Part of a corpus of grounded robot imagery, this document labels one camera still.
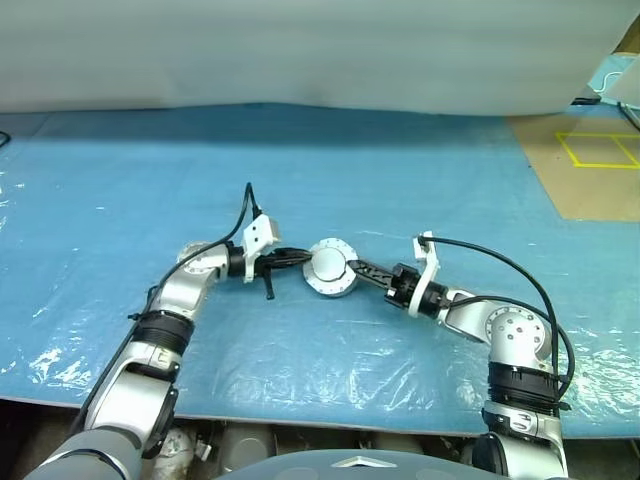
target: silver robot arm segment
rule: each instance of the silver robot arm segment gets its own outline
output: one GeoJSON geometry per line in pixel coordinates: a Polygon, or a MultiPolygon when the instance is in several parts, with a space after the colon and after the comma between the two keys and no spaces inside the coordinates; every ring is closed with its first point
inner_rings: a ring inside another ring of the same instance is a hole
{"type": "Polygon", "coordinates": [[[547,324],[519,306],[489,301],[455,306],[475,295],[434,282],[439,262],[431,236],[424,232],[413,240],[416,259],[426,263],[422,273],[403,264],[388,271],[364,260],[349,266],[409,315],[426,315],[490,347],[489,400],[482,409],[489,433],[476,442],[474,466],[522,480],[567,477],[560,419],[553,414],[557,399],[547,324]]]}
{"type": "MultiPolygon", "coordinates": [[[[89,405],[84,431],[27,479],[137,479],[142,458],[157,455],[173,422],[174,382],[207,292],[231,275],[252,281],[262,251],[278,241],[275,222],[260,214],[244,230],[244,248],[220,244],[177,269],[153,293],[148,312],[136,318],[131,340],[89,405]]],[[[178,262],[204,245],[188,245],[178,262]]]]}

